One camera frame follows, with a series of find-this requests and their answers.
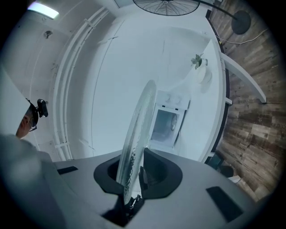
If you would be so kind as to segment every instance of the glass plate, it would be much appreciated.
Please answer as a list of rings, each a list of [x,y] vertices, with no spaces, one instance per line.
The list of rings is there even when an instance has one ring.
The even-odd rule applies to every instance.
[[[149,130],[155,105],[156,85],[150,80],[136,105],[117,170],[116,181],[124,186],[124,203],[131,198],[132,189],[139,173],[143,151],[148,144]]]

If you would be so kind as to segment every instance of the round black base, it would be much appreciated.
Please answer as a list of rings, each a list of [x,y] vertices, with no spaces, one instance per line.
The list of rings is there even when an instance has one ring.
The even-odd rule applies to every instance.
[[[247,30],[249,30],[251,25],[250,15],[243,11],[237,11],[234,16],[236,19],[232,19],[231,28],[235,34],[244,34]]]

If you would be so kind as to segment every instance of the fluorescent light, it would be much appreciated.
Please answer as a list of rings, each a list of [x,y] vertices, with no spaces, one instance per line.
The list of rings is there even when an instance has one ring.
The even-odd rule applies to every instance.
[[[38,12],[40,14],[46,15],[48,17],[50,17],[51,19],[54,19],[59,13],[53,9],[51,9],[50,7],[47,7],[45,5],[42,5],[40,3],[32,3],[29,7],[28,10],[32,10],[35,12]]]

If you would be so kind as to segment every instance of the power cord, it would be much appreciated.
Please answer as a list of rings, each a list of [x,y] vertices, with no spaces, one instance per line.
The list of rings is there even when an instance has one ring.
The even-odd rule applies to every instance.
[[[225,39],[222,39],[222,38],[220,38],[219,36],[217,36],[216,35],[216,37],[218,37],[220,40],[223,40],[223,41],[226,41],[226,42],[228,42],[228,43],[231,43],[231,44],[238,44],[238,45],[241,45],[241,44],[245,44],[245,43],[247,43],[247,42],[250,42],[250,41],[254,41],[255,39],[257,39],[260,35],[262,35],[265,31],[267,31],[268,29],[265,29],[265,30],[263,30],[257,37],[255,37],[254,39],[252,39],[252,40],[249,40],[249,41],[245,41],[245,42],[241,42],[241,43],[237,43],[237,42],[230,42],[230,41],[227,41],[227,40],[225,40]]]

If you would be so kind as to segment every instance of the black metal rod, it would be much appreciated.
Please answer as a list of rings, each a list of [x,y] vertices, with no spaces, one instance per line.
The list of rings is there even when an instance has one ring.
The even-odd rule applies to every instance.
[[[228,16],[232,17],[233,19],[237,20],[237,18],[236,18],[235,16],[233,16],[233,15],[230,14],[228,11],[225,11],[224,9],[221,9],[220,7],[218,7],[218,6],[216,6],[216,5],[213,5],[213,4],[208,3],[208,2],[200,1],[200,0],[192,0],[192,1],[199,2],[199,3],[205,4],[205,5],[211,6],[211,7],[213,7],[213,8],[216,8],[216,9],[220,10],[221,12],[224,12],[224,13],[227,14]]]

